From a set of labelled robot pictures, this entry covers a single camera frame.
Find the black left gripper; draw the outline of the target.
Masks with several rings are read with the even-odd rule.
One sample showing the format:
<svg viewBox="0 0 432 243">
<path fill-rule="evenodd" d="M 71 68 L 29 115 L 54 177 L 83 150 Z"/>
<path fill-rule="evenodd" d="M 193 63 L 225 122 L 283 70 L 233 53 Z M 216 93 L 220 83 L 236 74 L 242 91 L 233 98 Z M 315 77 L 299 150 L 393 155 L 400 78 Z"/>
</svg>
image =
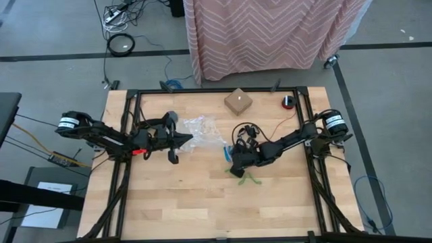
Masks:
<svg viewBox="0 0 432 243">
<path fill-rule="evenodd" d="M 189 140 L 193 138 L 193 135 L 191 134 L 182 134 L 178 132 L 174 132 L 173 136 L 168 137 L 153 137 L 152 138 L 152 149 L 155 150 L 164 150 L 168 149 L 168 161 L 172 164 L 178 164 L 179 159 L 176 154 L 176 149 L 179 148 L 179 146 L 182 146 L 183 144 L 187 143 Z"/>
</svg>

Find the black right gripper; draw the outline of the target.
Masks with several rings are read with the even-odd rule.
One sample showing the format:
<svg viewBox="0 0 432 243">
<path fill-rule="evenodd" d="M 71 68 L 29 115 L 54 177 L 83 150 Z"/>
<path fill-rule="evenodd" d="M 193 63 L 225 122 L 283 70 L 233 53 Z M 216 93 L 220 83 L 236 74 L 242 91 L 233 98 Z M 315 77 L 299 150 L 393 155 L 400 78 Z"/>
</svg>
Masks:
<svg viewBox="0 0 432 243">
<path fill-rule="evenodd" d="M 262 167 L 272 163 L 271 159 L 263 159 L 255 149 L 249 149 L 242 144 L 235 144 L 231 151 L 232 166 L 229 172 L 237 178 L 242 178 L 248 167 Z"/>
</svg>

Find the small cardboard box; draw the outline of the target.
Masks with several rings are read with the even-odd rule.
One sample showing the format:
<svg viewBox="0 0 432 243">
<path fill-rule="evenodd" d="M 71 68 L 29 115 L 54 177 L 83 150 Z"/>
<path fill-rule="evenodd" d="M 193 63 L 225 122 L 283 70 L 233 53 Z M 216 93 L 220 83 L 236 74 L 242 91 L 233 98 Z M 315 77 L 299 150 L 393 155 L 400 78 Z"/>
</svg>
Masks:
<svg viewBox="0 0 432 243">
<path fill-rule="evenodd" d="M 237 88 L 224 99 L 224 103 L 228 109 L 239 116 L 252 105 L 252 99 L 242 89 Z"/>
</svg>

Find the red black tape roll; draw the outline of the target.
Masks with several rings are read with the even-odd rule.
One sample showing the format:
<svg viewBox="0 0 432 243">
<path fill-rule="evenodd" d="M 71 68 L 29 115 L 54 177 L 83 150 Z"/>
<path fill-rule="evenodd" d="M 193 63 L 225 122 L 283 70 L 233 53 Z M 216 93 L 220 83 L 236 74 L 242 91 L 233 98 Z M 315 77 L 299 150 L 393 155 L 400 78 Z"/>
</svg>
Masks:
<svg viewBox="0 0 432 243">
<path fill-rule="evenodd" d="M 293 96 L 286 95 L 281 102 L 281 106 L 284 109 L 293 109 L 296 106 L 296 99 Z"/>
</svg>

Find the black and yellow device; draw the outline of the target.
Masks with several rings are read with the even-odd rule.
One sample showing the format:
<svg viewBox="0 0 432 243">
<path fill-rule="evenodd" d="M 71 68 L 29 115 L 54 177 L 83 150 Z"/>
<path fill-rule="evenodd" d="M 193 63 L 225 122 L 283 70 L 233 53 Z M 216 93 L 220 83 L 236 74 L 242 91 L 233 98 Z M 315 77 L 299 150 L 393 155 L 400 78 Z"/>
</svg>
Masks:
<svg viewBox="0 0 432 243">
<path fill-rule="evenodd" d="M 53 151 L 48 159 L 48 162 L 54 163 L 61 167 L 82 167 L 81 162 L 78 162 L 72 157 Z"/>
</svg>

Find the pink chevron cloth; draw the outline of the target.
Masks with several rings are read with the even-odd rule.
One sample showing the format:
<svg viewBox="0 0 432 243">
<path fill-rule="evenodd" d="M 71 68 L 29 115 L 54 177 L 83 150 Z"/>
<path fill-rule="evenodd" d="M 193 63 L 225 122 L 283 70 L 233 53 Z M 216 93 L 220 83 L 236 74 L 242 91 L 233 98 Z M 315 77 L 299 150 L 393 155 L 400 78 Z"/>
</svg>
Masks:
<svg viewBox="0 0 432 243">
<path fill-rule="evenodd" d="M 304 70 L 352 37 L 373 0 L 183 0 L 196 83 Z"/>
</svg>

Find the silver caster wheel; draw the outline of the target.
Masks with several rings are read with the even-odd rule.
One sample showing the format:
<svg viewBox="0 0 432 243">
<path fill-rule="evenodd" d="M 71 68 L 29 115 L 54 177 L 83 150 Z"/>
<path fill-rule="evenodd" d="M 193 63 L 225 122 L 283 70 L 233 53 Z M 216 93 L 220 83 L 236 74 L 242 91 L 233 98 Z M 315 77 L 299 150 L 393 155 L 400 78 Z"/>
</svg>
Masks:
<svg viewBox="0 0 432 243">
<path fill-rule="evenodd" d="M 332 55 L 331 57 L 329 57 L 326 60 L 326 62 L 323 64 L 323 68 L 324 69 L 330 69 L 330 68 L 332 68 L 335 64 L 338 63 L 339 57 L 340 56 L 338 54 L 335 54 L 335 55 Z"/>
</svg>

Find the black box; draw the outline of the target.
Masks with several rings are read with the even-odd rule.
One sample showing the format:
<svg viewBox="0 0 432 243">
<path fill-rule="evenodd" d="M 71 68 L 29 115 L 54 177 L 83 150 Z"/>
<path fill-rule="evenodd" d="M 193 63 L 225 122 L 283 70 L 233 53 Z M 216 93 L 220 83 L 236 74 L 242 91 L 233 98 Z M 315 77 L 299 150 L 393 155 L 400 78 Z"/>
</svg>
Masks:
<svg viewBox="0 0 432 243">
<path fill-rule="evenodd" d="M 169 0 L 171 15 L 175 18 L 185 16 L 183 0 Z"/>
</svg>

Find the grey cabinet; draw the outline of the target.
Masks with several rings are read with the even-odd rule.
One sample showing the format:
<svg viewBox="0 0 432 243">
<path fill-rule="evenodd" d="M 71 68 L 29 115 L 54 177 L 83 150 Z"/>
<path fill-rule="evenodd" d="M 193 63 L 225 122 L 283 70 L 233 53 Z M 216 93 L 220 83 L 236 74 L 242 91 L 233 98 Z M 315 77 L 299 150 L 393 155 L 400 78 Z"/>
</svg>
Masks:
<svg viewBox="0 0 432 243">
<path fill-rule="evenodd" d="M 79 181 L 79 175 L 72 173 L 70 171 L 66 171 L 64 169 L 61 169 L 60 167 L 35 167 L 31 170 L 30 175 L 26 179 L 26 185 L 27 186 L 33 186 L 37 187 L 39 182 L 53 182 L 53 183 L 59 183 L 59 184 L 73 184 L 74 189 L 78 189 L 78 181 Z M 23 216 L 25 217 L 26 211 L 28 209 L 28 206 L 25 208 Z M 68 210 L 68 216 L 65 220 L 66 225 L 68 217 L 70 216 L 71 211 Z"/>
</svg>

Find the white power strip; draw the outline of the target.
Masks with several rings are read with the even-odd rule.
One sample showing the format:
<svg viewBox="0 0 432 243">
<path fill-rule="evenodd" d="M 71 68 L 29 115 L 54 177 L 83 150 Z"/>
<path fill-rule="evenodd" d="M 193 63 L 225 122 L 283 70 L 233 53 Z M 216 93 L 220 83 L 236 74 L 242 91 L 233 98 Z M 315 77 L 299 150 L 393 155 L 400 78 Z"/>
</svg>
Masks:
<svg viewBox="0 0 432 243">
<path fill-rule="evenodd" d="M 104 23 L 108 24 L 110 22 L 112 22 L 114 19 L 116 19 L 117 17 L 119 17 L 122 12 L 121 11 L 108 11 L 106 12 L 107 16 L 104 17 Z"/>
</svg>

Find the black bar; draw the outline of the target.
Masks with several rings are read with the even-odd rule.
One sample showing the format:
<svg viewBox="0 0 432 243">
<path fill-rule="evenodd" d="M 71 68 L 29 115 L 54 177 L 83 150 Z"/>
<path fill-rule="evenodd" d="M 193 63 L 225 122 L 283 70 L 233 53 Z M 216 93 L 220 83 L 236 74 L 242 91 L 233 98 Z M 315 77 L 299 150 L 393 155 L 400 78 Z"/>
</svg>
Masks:
<svg viewBox="0 0 432 243">
<path fill-rule="evenodd" d="M 81 211 L 84 199 L 62 192 L 0 180 L 0 202 Z"/>
</svg>

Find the white paper sheet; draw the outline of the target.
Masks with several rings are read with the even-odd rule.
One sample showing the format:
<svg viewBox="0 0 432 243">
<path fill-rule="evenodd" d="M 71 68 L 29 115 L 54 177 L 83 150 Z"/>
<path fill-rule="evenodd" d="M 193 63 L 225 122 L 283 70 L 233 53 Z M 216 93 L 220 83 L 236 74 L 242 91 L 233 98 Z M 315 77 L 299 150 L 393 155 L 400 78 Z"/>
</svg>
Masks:
<svg viewBox="0 0 432 243">
<path fill-rule="evenodd" d="M 39 182 L 37 188 L 71 194 L 73 184 L 59 184 L 53 182 Z M 37 227 L 46 229 L 60 229 L 65 224 L 69 211 L 54 207 L 29 205 L 21 227 Z"/>
</svg>

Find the black desk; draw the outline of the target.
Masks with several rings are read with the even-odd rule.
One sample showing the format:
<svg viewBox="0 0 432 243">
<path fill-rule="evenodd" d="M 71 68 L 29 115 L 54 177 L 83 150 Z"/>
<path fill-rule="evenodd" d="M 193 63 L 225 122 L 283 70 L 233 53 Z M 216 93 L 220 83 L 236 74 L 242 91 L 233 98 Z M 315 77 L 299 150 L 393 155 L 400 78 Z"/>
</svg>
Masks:
<svg viewBox="0 0 432 243">
<path fill-rule="evenodd" d="M 0 148 L 14 122 L 21 98 L 19 92 L 0 92 Z"/>
</svg>

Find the black aluminium table frame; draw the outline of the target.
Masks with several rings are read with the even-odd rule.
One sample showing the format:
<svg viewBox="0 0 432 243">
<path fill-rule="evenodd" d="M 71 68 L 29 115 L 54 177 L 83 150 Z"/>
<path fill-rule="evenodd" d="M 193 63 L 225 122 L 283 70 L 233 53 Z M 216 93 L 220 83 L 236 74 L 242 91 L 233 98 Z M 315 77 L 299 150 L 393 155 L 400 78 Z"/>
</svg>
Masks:
<svg viewBox="0 0 432 243">
<path fill-rule="evenodd" d="M 281 106 L 290 88 L 278 92 L 248 89 L 252 106 L 235 116 L 224 104 L 229 89 L 179 90 L 164 93 L 152 90 L 140 99 L 126 91 L 111 91 L 103 121 L 120 129 L 121 119 L 137 115 L 140 104 L 146 118 L 162 117 L 175 111 L 181 118 L 205 115 L 215 118 L 217 129 L 230 141 L 234 126 L 241 122 L 258 124 L 267 135 L 278 138 L 299 126 L 298 114 Z M 146 240 L 195 240 L 203 243 L 236 243 L 247 240 L 305 241 L 309 232 L 332 228 L 329 213 L 319 221 L 302 146 L 286 151 L 275 163 L 253 167 L 251 174 L 261 185 L 229 173 L 221 148 L 196 148 L 182 153 L 177 165 L 166 152 L 155 152 L 148 160 L 132 161 L 122 239 L 126 243 Z"/>
</svg>

